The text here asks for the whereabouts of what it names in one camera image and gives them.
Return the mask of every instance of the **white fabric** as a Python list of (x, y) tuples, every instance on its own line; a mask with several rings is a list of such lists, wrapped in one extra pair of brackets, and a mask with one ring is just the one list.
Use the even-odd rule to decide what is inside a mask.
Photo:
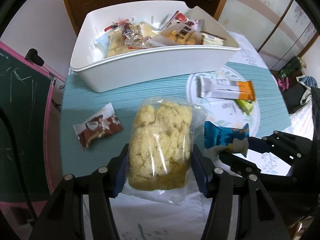
[[(257, 51), (243, 35), (230, 34), (242, 48), (230, 61), (267, 68)], [(311, 102), (297, 113), (291, 115), (290, 118), (292, 127), (285, 129), (285, 132), (312, 139)], [(272, 153), (261, 155), (249, 150), (247, 159), (256, 163), (263, 173), (286, 175), (290, 168), (288, 164)], [(110, 202), (120, 239), (123, 240), (200, 239), (211, 205), (211, 199), (206, 199), (199, 193), (194, 177), (189, 184), (188, 196), (182, 206), (171, 206), (124, 194), (119, 194), (116, 199), (111, 199)], [(88, 209), (88, 198), (84, 196), (86, 239), (93, 239), (90, 232)], [(236, 208), (234, 208), (233, 214), (230, 228), (235, 228), (236, 225)], [(229, 239), (234, 239), (232, 234), (229, 235)]]

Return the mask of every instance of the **white wall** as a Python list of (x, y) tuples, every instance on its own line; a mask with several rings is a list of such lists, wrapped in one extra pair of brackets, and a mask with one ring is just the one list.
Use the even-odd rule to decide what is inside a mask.
[(303, 72), (307, 76), (313, 76), (320, 84), (320, 38), (311, 46), (307, 53), (302, 57), (307, 64)]
[(76, 34), (63, 0), (27, 0), (0, 41), (23, 56), (37, 49), (47, 65), (66, 77)]

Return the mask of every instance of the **white plastic bin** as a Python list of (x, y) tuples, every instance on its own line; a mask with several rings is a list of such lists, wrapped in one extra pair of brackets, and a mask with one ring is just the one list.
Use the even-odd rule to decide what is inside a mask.
[[(179, 10), (190, 19), (204, 19), (203, 31), (226, 39), (225, 46), (179, 45), (137, 50), (103, 58), (94, 40), (119, 18), (145, 21), (159, 27), (168, 14)], [(87, 14), (71, 57), (71, 68), (95, 91), (144, 81), (215, 71), (240, 50), (225, 28), (204, 10), (190, 9), (183, 1), (156, 0), (112, 5)]]

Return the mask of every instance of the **black cable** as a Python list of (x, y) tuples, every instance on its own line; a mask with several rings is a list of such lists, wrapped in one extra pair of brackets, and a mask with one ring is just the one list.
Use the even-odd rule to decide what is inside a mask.
[(31, 214), (31, 217), (33, 218), (34, 221), (37, 221), (38, 217), (36, 215), (36, 212), (33, 208), (33, 205), (31, 203), (29, 194), (28, 194), (28, 190), (27, 190), (27, 186), (24, 182), (23, 179), (23, 174), (22, 174), (22, 169), (21, 169), (21, 164), (20, 164), (20, 158), (19, 158), (19, 154), (18, 154), (18, 146), (17, 146), (17, 142), (16, 142), (16, 138), (13, 132), (13, 128), (11, 126), (10, 120), (7, 116), (7, 114), (3, 111), (3, 109), (0, 107), (0, 118), (2, 120), (2, 122), (4, 123), (5, 127), (7, 128), (7, 131), (9, 133), (10, 136), (10, 140), (11, 140), (11, 145), (12, 145), (12, 151), (13, 151), (13, 157), (14, 157), (14, 163), (16, 165), (17, 168), (17, 172), (18, 172), (18, 177), (19, 177), (19, 182), (24, 194), (24, 197), (26, 199), (26, 203), (29, 209), (29, 212)]

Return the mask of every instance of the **vacuum-sealed food package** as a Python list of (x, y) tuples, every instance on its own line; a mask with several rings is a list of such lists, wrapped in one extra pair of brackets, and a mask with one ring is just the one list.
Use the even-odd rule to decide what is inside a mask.
[[(133, 123), (129, 145), (128, 182), (133, 190), (125, 193), (171, 204), (177, 204), (177, 198), (184, 201), (186, 193), (182, 195), (181, 192), (185, 191), (172, 190), (187, 185), (193, 142), (203, 131), (205, 118), (203, 106), (182, 99), (143, 100)], [(163, 198), (164, 191), (168, 191), (167, 199)]]

